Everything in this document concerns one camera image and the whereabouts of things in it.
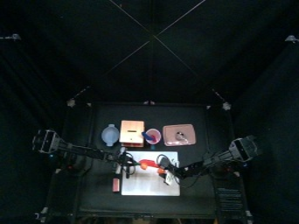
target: white sheet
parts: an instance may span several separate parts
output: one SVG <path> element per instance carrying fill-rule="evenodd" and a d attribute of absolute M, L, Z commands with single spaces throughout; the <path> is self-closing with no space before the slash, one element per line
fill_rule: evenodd
<path fill-rule="evenodd" d="M 161 154 L 165 154 L 171 161 L 178 160 L 177 151 L 129 151 L 133 154 L 135 161 L 142 159 L 157 160 Z M 165 179 L 159 177 L 158 168 L 147 167 L 146 170 L 141 166 L 135 167 L 135 174 L 127 178 L 127 174 L 123 171 L 122 181 L 122 194 L 123 195 L 151 195 L 151 196 L 181 196 L 181 186 L 175 179 L 173 184 L 167 185 Z"/>

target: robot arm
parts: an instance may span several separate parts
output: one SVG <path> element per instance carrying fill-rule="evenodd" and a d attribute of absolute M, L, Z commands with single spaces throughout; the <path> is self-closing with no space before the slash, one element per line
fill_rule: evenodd
<path fill-rule="evenodd" d="M 52 154 L 56 151 L 66 151 L 76 155 L 87 156 L 99 159 L 104 162 L 118 162 L 122 166 L 138 165 L 138 162 L 123 151 L 122 154 L 115 154 L 90 147 L 78 146 L 64 142 L 54 130 L 39 130 L 38 135 L 32 140 L 32 150 L 40 153 Z"/>
<path fill-rule="evenodd" d="M 226 164 L 234 161 L 245 163 L 258 156 L 261 154 L 261 149 L 258 148 L 258 143 L 255 140 L 257 138 L 254 136 L 238 138 L 231 142 L 229 150 L 219 152 L 203 161 L 189 164 L 181 168 L 173 165 L 167 157 L 163 157 L 159 166 L 169 170 L 179 179 L 203 176 L 209 174 L 209 169 L 215 165 Z"/>

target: pink tray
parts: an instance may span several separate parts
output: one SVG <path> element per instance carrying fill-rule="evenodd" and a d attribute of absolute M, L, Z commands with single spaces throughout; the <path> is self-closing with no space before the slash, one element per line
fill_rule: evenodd
<path fill-rule="evenodd" d="M 178 132 L 183 133 L 186 140 L 178 140 L 175 138 L 175 135 Z M 165 141 L 165 145 L 167 146 L 197 144 L 197 136 L 195 136 L 193 125 L 178 124 L 178 125 L 163 126 L 163 141 Z"/>

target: cardboard box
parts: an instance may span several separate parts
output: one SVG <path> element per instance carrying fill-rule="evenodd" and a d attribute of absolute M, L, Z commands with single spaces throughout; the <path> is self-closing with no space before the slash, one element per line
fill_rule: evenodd
<path fill-rule="evenodd" d="M 145 147 L 143 131 L 146 131 L 143 121 L 122 121 L 119 138 L 122 145 L 125 147 Z"/>

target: blue object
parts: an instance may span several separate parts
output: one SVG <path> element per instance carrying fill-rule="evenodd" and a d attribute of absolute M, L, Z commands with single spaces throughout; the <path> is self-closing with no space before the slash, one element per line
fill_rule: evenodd
<path fill-rule="evenodd" d="M 146 140 L 149 141 L 154 141 L 155 139 L 153 137 L 150 137 L 145 132 L 142 132 L 142 135 L 145 137 Z"/>
<path fill-rule="evenodd" d="M 102 132 L 102 139 L 107 143 L 107 146 L 111 147 L 119 139 L 119 130 L 115 127 L 115 124 L 110 124 Z"/>

